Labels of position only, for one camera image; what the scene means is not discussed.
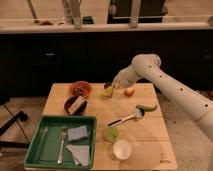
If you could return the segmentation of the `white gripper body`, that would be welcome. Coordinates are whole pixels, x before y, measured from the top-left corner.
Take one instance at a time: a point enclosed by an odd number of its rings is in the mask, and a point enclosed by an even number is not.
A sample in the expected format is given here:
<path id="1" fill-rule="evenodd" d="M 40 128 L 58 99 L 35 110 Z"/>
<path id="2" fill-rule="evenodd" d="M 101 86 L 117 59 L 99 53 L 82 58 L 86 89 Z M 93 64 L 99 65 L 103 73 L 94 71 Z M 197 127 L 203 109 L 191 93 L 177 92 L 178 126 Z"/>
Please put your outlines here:
<path id="1" fill-rule="evenodd" d="M 131 67 L 124 68 L 113 79 L 114 88 L 131 87 L 138 80 L 138 76 Z"/>

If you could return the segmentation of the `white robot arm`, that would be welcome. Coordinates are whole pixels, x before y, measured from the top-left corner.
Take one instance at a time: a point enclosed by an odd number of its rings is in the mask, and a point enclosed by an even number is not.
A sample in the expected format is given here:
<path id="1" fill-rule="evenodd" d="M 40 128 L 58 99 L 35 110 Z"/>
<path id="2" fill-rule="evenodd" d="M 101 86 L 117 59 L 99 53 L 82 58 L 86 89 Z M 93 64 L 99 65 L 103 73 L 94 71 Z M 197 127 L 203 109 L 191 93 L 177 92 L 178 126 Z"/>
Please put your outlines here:
<path id="1" fill-rule="evenodd" d="M 182 107 L 213 142 L 213 101 L 164 73 L 160 65 L 161 59 L 156 54 L 136 55 L 128 67 L 118 72 L 112 84 L 115 88 L 127 88 L 145 78 Z"/>

